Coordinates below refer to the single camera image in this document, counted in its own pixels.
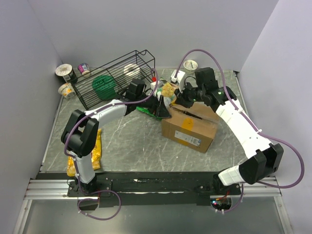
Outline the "black yogurt cup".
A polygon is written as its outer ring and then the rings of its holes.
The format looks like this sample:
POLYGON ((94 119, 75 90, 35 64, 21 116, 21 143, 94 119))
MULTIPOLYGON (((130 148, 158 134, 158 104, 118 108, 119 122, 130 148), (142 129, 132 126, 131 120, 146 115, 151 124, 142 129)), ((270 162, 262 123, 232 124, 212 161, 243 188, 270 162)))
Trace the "black yogurt cup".
POLYGON ((55 73, 59 77, 63 77, 66 83, 73 83, 75 84, 78 80, 72 65, 70 64, 62 64, 58 66, 55 70, 55 73))

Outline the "purple yogurt cup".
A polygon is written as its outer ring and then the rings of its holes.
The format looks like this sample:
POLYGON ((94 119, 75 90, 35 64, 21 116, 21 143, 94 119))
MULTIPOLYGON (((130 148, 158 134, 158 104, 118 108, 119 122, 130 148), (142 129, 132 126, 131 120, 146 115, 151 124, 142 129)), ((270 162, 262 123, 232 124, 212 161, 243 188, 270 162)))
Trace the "purple yogurt cup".
POLYGON ((87 63, 81 63, 78 66, 78 70, 83 77, 88 77, 91 74, 91 71, 89 69, 89 65, 87 63))

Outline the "yellow Lays chips bag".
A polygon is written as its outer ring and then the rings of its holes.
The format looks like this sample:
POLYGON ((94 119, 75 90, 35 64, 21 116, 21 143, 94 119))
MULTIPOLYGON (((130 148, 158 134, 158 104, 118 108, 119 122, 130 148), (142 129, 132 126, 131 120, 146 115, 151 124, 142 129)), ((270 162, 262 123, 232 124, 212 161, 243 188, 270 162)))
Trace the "yellow Lays chips bag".
MULTIPOLYGON (((92 162, 92 167, 93 170, 97 170, 100 169, 100 160, 101 160, 101 132, 102 130, 99 129, 97 131, 97 139, 96 139, 96 144, 91 152, 91 162, 92 162)), ((74 161, 73 159, 69 156, 68 160, 67 160, 67 171, 66 171, 67 175, 69 177, 74 177, 76 170, 74 167, 74 161)))

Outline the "white yogurt cup back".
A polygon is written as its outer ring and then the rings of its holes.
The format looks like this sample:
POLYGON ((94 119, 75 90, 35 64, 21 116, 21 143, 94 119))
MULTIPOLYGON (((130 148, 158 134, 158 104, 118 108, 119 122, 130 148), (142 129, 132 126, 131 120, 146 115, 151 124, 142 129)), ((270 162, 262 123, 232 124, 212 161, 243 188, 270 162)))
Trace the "white yogurt cup back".
POLYGON ((188 59, 183 62, 183 67, 186 73, 194 73, 198 68, 198 63, 194 60, 188 59))

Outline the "brown cardboard express box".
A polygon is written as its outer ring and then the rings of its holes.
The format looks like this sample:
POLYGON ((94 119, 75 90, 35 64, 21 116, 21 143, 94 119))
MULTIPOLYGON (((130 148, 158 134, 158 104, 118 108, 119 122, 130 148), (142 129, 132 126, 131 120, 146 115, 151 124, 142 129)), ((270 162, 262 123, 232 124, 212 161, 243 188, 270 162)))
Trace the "brown cardboard express box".
POLYGON ((217 133, 220 117, 200 102, 191 108, 173 105, 170 118, 161 120, 162 135, 181 145, 205 153, 217 133))

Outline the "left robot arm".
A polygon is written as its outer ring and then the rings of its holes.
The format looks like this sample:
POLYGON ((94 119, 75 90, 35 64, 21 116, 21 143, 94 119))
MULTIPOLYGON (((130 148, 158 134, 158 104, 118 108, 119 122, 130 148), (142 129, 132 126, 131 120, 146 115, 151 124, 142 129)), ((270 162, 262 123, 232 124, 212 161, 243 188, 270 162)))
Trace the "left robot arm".
POLYGON ((74 160, 75 177, 79 190, 86 196, 97 190, 97 177, 92 167, 92 156, 96 145, 98 129, 105 124, 126 116, 137 107, 146 108, 150 114, 159 118, 170 118, 171 114, 165 106, 164 97, 144 93, 146 84, 140 79, 133 79, 121 100, 113 99, 108 104, 91 111, 72 112, 61 135, 64 152, 74 160))

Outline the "white tape roll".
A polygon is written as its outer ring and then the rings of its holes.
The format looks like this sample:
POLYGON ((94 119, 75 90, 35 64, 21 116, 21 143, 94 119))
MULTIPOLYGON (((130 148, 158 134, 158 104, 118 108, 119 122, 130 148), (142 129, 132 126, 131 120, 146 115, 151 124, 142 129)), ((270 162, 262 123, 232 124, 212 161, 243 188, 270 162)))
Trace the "white tape roll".
POLYGON ((137 64, 131 63, 124 67, 123 73, 126 79, 132 80, 134 78, 139 78, 141 71, 137 64))

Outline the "green Chuba cassava chips bag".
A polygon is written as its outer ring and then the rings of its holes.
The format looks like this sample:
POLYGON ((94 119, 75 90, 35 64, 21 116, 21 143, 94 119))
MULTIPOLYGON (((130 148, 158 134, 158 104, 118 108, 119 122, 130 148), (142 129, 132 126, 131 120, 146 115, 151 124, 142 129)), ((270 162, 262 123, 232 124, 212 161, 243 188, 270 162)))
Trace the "green Chuba cassava chips bag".
POLYGON ((161 82, 154 92, 154 97, 148 99, 149 102, 146 105, 142 103, 136 109, 158 119, 171 118, 169 108, 176 100, 174 91, 177 86, 165 80, 161 82))

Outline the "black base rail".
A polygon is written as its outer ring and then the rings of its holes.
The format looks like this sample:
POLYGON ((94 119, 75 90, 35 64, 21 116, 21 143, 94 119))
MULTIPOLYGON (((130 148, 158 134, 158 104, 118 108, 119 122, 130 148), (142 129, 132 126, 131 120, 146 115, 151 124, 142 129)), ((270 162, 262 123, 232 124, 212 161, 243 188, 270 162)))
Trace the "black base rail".
POLYGON ((238 184, 223 186, 216 172, 106 172, 79 190, 69 184, 69 197, 95 198, 99 207, 127 205, 196 204, 209 206, 213 196, 240 195, 238 184))

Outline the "orange white yogurt cup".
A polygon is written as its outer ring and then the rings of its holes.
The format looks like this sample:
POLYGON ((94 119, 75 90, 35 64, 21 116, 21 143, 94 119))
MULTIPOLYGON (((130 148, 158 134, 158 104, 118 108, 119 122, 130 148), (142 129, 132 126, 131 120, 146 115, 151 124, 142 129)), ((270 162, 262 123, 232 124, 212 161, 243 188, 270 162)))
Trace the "orange white yogurt cup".
POLYGON ((62 95, 65 99, 71 99, 76 95, 71 83, 65 83, 61 85, 58 89, 58 93, 62 95))

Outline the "green round lid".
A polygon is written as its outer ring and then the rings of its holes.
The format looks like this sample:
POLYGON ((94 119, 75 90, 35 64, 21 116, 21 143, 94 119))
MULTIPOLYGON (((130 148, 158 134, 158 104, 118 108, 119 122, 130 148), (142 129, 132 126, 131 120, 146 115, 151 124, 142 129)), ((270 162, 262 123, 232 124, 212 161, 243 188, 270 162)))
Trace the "green round lid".
POLYGON ((92 82, 92 88, 101 100, 112 100, 116 96, 116 82, 113 77, 101 75, 96 77, 92 82))

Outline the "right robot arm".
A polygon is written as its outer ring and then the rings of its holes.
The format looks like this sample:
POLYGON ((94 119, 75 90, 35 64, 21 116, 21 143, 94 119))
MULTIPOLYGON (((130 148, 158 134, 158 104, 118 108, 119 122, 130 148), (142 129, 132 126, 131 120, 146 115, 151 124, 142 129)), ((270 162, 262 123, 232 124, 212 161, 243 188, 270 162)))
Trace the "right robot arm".
POLYGON ((229 87, 220 87, 212 68, 195 71, 196 87, 186 81, 185 72, 174 72, 171 80, 178 83, 175 103, 191 108, 195 102, 204 102, 228 125, 241 144, 247 160, 220 171, 215 175, 213 189, 224 194, 230 185, 254 184, 275 173, 284 150, 280 144, 272 144, 260 136, 260 131, 251 126, 251 120, 244 112, 236 95, 229 87))

